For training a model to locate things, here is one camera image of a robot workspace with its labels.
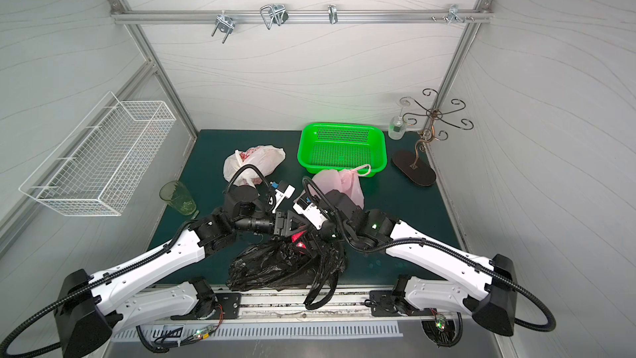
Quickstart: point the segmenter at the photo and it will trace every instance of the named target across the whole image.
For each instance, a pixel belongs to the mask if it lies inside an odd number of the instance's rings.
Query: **dark green mat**
[[[285,150],[286,159],[268,176],[270,181],[285,180],[296,187],[296,198],[302,188],[300,180],[311,175],[296,159],[300,131],[243,131],[202,130],[181,175],[183,181],[200,210],[199,217],[207,215],[223,203],[223,189],[227,181],[223,178],[223,162],[235,149],[246,150],[259,145],[272,145]],[[400,149],[413,149],[417,134],[406,133],[395,141],[386,137],[389,163],[385,170],[371,178],[361,177],[364,193],[364,208],[378,208],[405,220],[419,231],[459,247],[457,237],[450,224],[437,186],[417,187],[410,182],[391,162],[393,153]],[[291,200],[285,200],[279,209],[291,209]],[[150,243],[150,249],[170,240],[175,230],[188,216],[182,216],[168,207]],[[238,241],[224,251],[199,263],[174,272],[159,283],[181,283],[194,276],[204,276],[211,284],[225,283],[228,267],[248,243],[257,243],[259,235],[243,233]],[[441,279],[427,270],[407,261],[392,258],[383,253],[364,256],[348,251],[348,267],[340,278],[340,285],[392,285],[399,274],[410,274],[423,279]]]

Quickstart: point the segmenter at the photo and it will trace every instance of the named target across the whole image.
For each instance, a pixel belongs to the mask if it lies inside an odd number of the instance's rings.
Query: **metal track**
[[[235,24],[263,24],[258,10],[225,11]],[[221,11],[123,11],[111,14],[116,24],[214,24]],[[287,24],[329,24],[327,10],[288,11]],[[339,10],[339,24],[445,24],[448,10]],[[457,15],[465,18],[465,23],[488,23],[492,13],[459,10]]]

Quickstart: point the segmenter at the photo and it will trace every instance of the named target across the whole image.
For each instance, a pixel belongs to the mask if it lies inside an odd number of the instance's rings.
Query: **pink plastic bag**
[[[223,163],[223,177],[230,181],[244,164],[251,163],[255,165],[258,170],[264,176],[272,174],[276,166],[281,164],[285,160],[285,151],[283,148],[276,148],[274,146],[258,146],[251,147],[245,152],[241,152],[238,149],[234,153],[227,157],[225,163]],[[235,186],[252,186],[260,184],[262,180],[258,177],[255,171],[247,169],[234,181]]]
[[[365,174],[358,174],[358,170],[369,168]],[[313,178],[314,183],[323,193],[337,189],[346,194],[353,203],[364,209],[364,195],[360,187],[360,176],[366,176],[371,172],[370,164],[363,164],[355,169],[345,170],[321,170]]]

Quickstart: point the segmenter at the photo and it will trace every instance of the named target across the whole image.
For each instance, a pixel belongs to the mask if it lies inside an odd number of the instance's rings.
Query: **wire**
[[[437,312],[432,308],[429,309],[433,313],[433,316],[437,318]],[[464,321],[462,320],[462,314],[457,313],[455,337],[453,337],[452,340],[449,340],[448,332],[438,329],[435,325],[431,325],[431,321],[422,321],[422,328],[425,331],[428,330],[431,333],[431,336],[434,338],[433,342],[438,347],[452,347],[454,345],[457,345],[457,343],[459,343],[459,341],[462,339],[462,335],[464,334]]]
[[[164,334],[163,336],[159,336],[158,338],[155,339],[155,344],[162,345],[163,343],[165,343],[165,340],[167,338],[169,338],[170,336],[172,336],[173,334],[177,333],[180,330],[183,330],[183,326],[181,328],[171,330],[168,333]]]
[[[53,344],[50,344],[50,345],[42,347],[42,348],[38,348],[37,350],[24,352],[24,353],[21,353],[21,354],[9,354],[7,352],[7,350],[9,349],[9,346],[11,345],[11,343],[18,336],[20,336],[20,334],[23,331],[28,329],[28,327],[30,327],[32,324],[37,322],[44,315],[46,315],[46,314],[52,312],[53,310],[55,310],[57,307],[64,305],[65,303],[69,302],[70,300],[75,299],[76,297],[81,296],[85,292],[88,292],[89,290],[91,290],[91,289],[93,289],[95,287],[103,285],[104,283],[107,283],[107,282],[113,280],[114,278],[117,278],[118,276],[122,276],[123,274],[126,274],[126,273],[132,271],[133,269],[137,269],[137,268],[139,268],[141,266],[144,266],[147,263],[150,263],[152,260],[160,257],[163,254],[169,253],[171,251],[172,247],[179,240],[179,237],[181,236],[181,233],[193,222],[195,222],[195,220],[188,220],[188,221],[184,222],[183,224],[181,224],[179,226],[179,228],[177,229],[177,231],[175,232],[174,236],[172,237],[171,241],[169,243],[166,243],[163,246],[163,249],[161,249],[160,251],[148,256],[147,258],[141,259],[138,262],[129,265],[128,267],[125,267],[125,268],[122,268],[122,269],[120,269],[118,271],[115,271],[112,274],[110,274],[109,276],[104,276],[101,279],[96,280],[95,282],[89,283],[88,285],[86,285],[84,287],[81,287],[78,290],[75,290],[74,292],[72,292],[70,294],[67,294],[63,298],[61,298],[61,299],[49,304],[48,306],[42,308],[40,311],[38,311],[35,314],[31,315],[26,321],[24,321],[20,325],[18,325],[17,328],[15,328],[6,338],[4,338],[2,343],[0,343],[0,355],[2,355],[5,358],[33,358],[33,357],[37,357],[38,355],[46,354],[47,352],[51,352],[51,351],[54,351],[54,350],[60,348],[61,344],[59,342],[57,342],[57,343],[53,343]]]
[[[391,247],[400,246],[400,245],[408,245],[408,244],[416,244],[416,245],[432,247],[434,249],[437,249],[439,251],[442,251],[452,256],[453,258],[456,258],[464,262],[465,264],[473,267],[476,271],[481,271],[485,274],[490,275],[492,278],[497,279],[498,281],[504,283],[506,286],[517,291],[520,295],[526,297],[535,306],[537,306],[538,309],[540,309],[541,312],[545,315],[547,320],[545,324],[539,325],[539,324],[533,324],[531,322],[526,322],[526,321],[522,321],[521,319],[515,318],[514,322],[517,325],[527,329],[536,330],[537,332],[551,332],[557,327],[557,322],[556,322],[557,320],[555,319],[550,309],[535,295],[530,293],[526,288],[520,286],[519,284],[513,282],[512,280],[506,278],[505,276],[501,274],[497,274],[496,272],[492,271],[490,268],[486,268],[482,266],[480,263],[477,263],[469,258],[464,257],[462,254],[459,254],[456,251],[453,251],[452,249],[449,249],[448,247],[444,245],[430,241],[425,238],[402,238],[402,239],[396,239],[387,243],[381,243],[372,248],[361,248],[361,247],[355,246],[354,243],[351,242],[349,235],[345,232],[345,227],[342,222],[342,218],[340,217],[340,213],[338,209],[336,209],[336,207],[331,202],[329,202],[325,194],[320,190],[320,188],[318,188],[318,186],[314,183],[314,181],[311,178],[307,176],[303,177],[303,188],[305,189],[305,192],[307,193],[309,200],[312,203],[314,203],[314,205],[318,206],[318,202],[315,201],[315,197],[309,192],[309,186],[312,186],[316,194],[318,194],[318,196],[320,197],[321,202],[324,202],[325,205],[327,205],[330,212],[333,214],[333,217],[335,217],[336,219],[336,227],[338,229],[338,232],[340,233],[340,235],[342,235],[345,238],[345,241],[349,244],[349,246],[351,246],[351,248],[354,251],[359,253],[369,254],[369,253],[383,251]]]
[[[170,348],[157,347],[152,345],[144,336],[144,333],[141,330],[140,326],[137,326],[137,335],[139,337],[139,341],[141,344],[146,347],[146,349],[154,354],[165,354],[170,351]]]
[[[232,187],[232,184],[234,184],[234,181],[236,181],[239,178],[240,174],[246,171],[247,169],[252,169],[253,171],[255,171],[256,174],[258,174],[258,177],[260,177],[263,183],[265,183],[265,185],[267,186],[267,192],[269,194],[269,198],[272,199],[272,204],[270,205],[268,203],[270,200],[267,200],[267,206],[265,207],[266,208],[265,211],[272,210],[273,207],[276,207],[276,191],[274,190],[274,187],[272,187],[272,185],[267,181],[267,179],[261,173],[261,171],[255,165],[251,163],[244,164],[240,169],[237,170],[236,173],[234,173],[234,175],[230,179],[230,182],[228,182],[228,186],[225,188],[225,191],[223,193],[224,194],[229,193],[230,187]]]

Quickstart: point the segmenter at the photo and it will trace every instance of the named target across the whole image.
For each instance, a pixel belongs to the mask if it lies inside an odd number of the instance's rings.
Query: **black oval base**
[[[420,187],[429,187],[435,184],[437,175],[431,167],[418,158],[415,168],[411,165],[415,161],[415,153],[408,150],[400,150],[393,154],[393,164],[402,171],[412,182]]]

